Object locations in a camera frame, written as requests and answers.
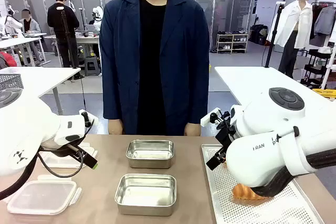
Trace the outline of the person's right hand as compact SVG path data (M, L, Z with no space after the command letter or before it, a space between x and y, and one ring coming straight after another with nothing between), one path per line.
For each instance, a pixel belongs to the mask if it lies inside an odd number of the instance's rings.
M111 135L123 134L123 123L121 120L108 120L108 133Z

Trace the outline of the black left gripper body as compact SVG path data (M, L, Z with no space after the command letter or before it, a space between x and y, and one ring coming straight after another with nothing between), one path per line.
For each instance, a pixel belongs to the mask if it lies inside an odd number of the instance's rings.
M53 141L46 141L40 145L39 151L52 152L58 157L80 157L79 153L85 156L87 152L79 146L80 143L81 141L72 141L58 144Z

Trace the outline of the person's left hand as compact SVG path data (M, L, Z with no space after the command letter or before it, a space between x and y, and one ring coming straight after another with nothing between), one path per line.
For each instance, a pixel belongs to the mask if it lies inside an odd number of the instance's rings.
M201 125L194 123L187 123L184 128L184 136L192 136L192 137L201 136Z

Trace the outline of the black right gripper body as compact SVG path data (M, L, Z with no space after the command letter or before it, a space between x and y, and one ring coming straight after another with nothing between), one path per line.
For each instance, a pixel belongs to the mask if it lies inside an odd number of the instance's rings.
M220 123L217 127L219 130L215 138L222 144L222 148L215 154L216 156L225 156L228 147L232 143L232 139L236 133L234 126L230 126L227 123Z

